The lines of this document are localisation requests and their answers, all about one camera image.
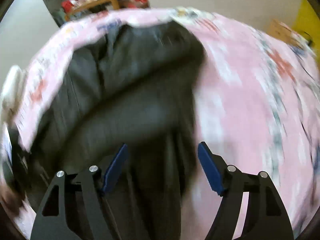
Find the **black leather jacket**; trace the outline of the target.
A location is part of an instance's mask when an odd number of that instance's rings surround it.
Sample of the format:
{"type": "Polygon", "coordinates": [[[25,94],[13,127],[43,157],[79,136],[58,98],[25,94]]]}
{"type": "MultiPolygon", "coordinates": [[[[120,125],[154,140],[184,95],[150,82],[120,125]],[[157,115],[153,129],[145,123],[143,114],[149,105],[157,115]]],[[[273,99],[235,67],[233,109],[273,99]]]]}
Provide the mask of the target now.
{"type": "Polygon", "coordinates": [[[193,88],[201,42],[180,24],[120,25],[73,54],[28,158],[34,210],[59,171],[129,159],[104,205],[119,239],[179,239],[181,198],[195,171],[193,88]]]}

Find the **white folded clothes stack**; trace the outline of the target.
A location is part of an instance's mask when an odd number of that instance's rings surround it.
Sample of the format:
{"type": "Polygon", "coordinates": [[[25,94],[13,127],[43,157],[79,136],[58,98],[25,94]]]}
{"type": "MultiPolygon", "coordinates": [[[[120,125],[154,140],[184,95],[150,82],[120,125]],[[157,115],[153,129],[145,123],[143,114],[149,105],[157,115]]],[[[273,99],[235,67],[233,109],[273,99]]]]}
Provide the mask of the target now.
{"type": "Polygon", "coordinates": [[[26,78],[27,72],[18,65],[10,68],[1,91],[1,125],[11,123],[17,113],[26,78]]]}

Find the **pink cartoon bed blanket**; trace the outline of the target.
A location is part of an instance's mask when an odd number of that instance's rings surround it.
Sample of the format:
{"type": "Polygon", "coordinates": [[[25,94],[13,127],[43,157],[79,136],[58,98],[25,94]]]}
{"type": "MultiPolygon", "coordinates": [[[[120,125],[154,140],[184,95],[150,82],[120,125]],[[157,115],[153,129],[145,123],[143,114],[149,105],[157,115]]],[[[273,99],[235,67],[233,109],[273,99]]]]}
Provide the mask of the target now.
{"type": "Polygon", "coordinates": [[[1,125],[1,156],[11,158],[15,124],[28,150],[39,120],[60,88],[72,53],[113,27],[170,20],[189,29],[206,50],[195,90],[196,137],[244,172],[266,171],[296,238],[319,239],[319,71],[301,52],[249,25],[194,8],[124,9],[65,24],[33,57],[22,100],[1,125]]]}

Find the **wooden nightstand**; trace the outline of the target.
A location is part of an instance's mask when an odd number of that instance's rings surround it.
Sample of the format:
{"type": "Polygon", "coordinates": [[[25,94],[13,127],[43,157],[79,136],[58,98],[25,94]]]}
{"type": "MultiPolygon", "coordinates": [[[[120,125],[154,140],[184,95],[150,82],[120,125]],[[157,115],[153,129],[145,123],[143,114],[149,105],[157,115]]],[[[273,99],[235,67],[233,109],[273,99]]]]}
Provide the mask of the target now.
{"type": "Polygon", "coordinates": [[[268,27],[267,34],[287,44],[297,43],[297,33],[285,23],[273,19],[268,27]]]}

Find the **red gift bag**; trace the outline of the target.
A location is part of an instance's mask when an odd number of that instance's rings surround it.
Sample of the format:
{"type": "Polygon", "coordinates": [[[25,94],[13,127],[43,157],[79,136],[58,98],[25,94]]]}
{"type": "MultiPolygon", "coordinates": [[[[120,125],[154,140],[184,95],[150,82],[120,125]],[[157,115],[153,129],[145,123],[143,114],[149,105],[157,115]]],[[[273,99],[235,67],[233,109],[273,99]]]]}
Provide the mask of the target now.
{"type": "Polygon", "coordinates": [[[63,8],[66,14],[72,11],[75,5],[76,5],[76,0],[65,0],[61,3],[61,7],[63,8]]]}

